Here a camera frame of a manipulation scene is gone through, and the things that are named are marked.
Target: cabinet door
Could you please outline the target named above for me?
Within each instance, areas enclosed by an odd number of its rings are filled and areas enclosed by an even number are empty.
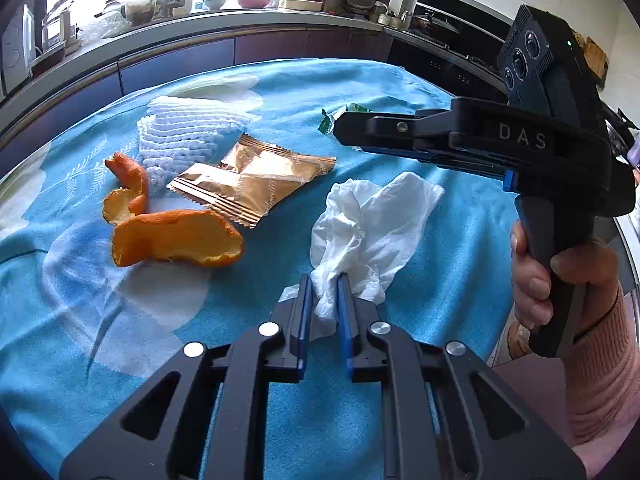
[[[122,97],[118,74],[111,74],[69,96],[19,132],[0,150],[0,176],[78,121]]]
[[[124,67],[120,70],[122,89],[126,95],[188,75],[233,66],[233,63],[233,39],[187,46]]]
[[[308,30],[304,57],[352,57],[348,55],[351,33],[346,30]]]
[[[305,30],[265,32],[236,38],[236,65],[304,57]]]
[[[391,41],[392,38],[384,32],[353,31],[349,41],[347,57],[386,62]]]

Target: finger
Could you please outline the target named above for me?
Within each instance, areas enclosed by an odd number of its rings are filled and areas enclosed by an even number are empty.
[[[529,254],[514,254],[511,259],[513,284],[536,300],[546,300],[551,291],[551,276],[542,264]]]
[[[596,241],[556,254],[551,258],[551,268],[561,280],[574,285],[605,285],[618,280],[616,252]]]
[[[515,254],[525,254],[527,252],[527,235],[519,218],[511,227],[511,251]]]
[[[514,313],[518,321],[529,330],[538,325],[546,325],[553,316],[550,300],[536,300],[513,285]]]

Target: bowl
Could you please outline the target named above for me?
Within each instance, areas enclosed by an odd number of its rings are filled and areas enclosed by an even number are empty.
[[[243,9],[263,9],[270,0],[238,0]]]
[[[204,0],[202,2],[202,8],[209,10],[220,10],[220,7],[222,7],[225,2],[226,0]]]

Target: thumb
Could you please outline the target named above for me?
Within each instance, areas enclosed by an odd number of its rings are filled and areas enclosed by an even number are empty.
[[[574,285],[603,285],[618,278],[615,251],[596,239],[556,254],[550,264],[561,280]]]

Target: blue trigger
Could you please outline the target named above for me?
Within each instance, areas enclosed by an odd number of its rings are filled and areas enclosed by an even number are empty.
[[[353,300],[351,299],[349,280],[343,276],[346,274],[338,277],[338,336],[340,336],[342,358],[347,368],[347,378],[351,379],[353,376],[353,341],[348,309],[353,308]]]
[[[502,190],[513,192],[515,188],[516,178],[518,174],[513,170],[504,170],[504,179],[502,180]]]

